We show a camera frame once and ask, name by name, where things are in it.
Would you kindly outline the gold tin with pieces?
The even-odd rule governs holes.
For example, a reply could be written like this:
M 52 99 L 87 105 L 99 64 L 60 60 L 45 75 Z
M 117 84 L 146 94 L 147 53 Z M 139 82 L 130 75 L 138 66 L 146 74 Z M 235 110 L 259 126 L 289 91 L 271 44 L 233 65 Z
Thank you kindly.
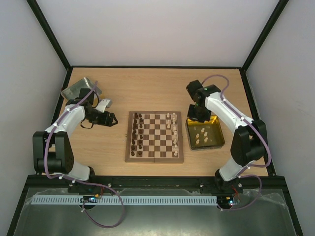
M 186 130 L 189 148 L 192 151 L 218 149 L 225 145 L 220 120 L 217 116 L 211 116 L 204 123 L 187 118 Z

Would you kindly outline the wooden chess board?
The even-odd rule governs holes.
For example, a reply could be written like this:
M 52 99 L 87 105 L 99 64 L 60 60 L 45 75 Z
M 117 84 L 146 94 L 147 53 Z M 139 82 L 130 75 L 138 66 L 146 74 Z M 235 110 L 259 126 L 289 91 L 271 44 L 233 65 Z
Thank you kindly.
M 126 137 L 127 163 L 184 162 L 179 111 L 130 111 Z

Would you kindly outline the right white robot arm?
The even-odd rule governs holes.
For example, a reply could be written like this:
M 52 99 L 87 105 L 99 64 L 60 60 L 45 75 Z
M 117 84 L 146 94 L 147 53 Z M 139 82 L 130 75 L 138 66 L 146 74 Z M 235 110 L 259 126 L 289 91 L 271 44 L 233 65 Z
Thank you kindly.
M 210 121 L 215 113 L 233 134 L 231 157 L 215 173 L 215 188 L 226 192 L 233 181 L 242 177 L 251 167 L 258 167 L 256 161 L 264 156 L 271 160 L 267 144 L 267 129 L 262 120 L 253 120 L 241 113 L 215 85 L 204 87 L 198 80 L 190 82 L 188 91 L 194 104 L 189 106 L 188 118 L 199 123 Z

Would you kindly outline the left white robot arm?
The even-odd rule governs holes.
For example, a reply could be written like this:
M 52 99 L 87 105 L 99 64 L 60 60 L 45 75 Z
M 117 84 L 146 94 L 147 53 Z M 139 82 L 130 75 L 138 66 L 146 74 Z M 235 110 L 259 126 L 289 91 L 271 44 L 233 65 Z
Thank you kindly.
M 37 131 L 32 137 L 33 164 L 37 173 L 48 178 L 66 178 L 71 181 L 87 181 L 94 172 L 89 166 L 75 161 L 69 137 L 78 125 L 88 121 L 95 125 L 112 127 L 118 124 L 114 113 L 106 111 L 110 99 L 98 100 L 97 85 L 81 88 L 79 96 L 69 100 L 56 121 L 44 131 Z

